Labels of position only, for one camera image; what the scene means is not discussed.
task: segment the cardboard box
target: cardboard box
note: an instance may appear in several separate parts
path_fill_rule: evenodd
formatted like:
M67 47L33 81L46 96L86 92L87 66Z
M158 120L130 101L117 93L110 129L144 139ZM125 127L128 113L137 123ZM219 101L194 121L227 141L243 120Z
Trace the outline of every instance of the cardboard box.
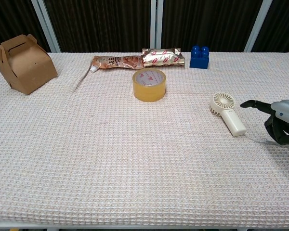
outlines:
M32 35L1 43L0 72L11 88L28 95L57 76L52 59Z

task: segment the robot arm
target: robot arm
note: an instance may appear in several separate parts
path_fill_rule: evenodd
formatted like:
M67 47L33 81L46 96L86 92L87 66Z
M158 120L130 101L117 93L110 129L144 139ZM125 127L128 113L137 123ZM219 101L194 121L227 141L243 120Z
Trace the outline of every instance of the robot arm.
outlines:
M254 107L270 114L271 116L264 123L266 130L277 143L289 144L289 100L272 104L249 100L242 103L241 107Z

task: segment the foil packaging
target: foil packaging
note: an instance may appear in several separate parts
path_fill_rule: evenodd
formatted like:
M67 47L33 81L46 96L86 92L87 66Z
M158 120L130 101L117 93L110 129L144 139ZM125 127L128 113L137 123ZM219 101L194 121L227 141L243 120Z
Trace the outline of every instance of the foil packaging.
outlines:
M184 57L180 48L143 49L142 59L147 66L184 66Z

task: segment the snack wrapper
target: snack wrapper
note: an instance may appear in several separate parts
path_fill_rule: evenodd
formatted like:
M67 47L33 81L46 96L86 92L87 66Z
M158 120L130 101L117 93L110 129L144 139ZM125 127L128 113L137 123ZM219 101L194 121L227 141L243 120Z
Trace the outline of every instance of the snack wrapper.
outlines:
M109 69L114 67L142 69L144 65L141 56L95 56L92 60L92 67L96 69Z
M142 59L147 66L184 66L185 60L180 48L143 49Z

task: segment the fan grille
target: fan grille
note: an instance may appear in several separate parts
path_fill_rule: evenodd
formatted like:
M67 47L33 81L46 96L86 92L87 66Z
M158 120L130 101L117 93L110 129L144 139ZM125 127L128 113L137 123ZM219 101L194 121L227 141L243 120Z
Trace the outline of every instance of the fan grille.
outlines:
M214 102L223 109L231 109L235 106L235 100L226 93L216 93L213 96Z

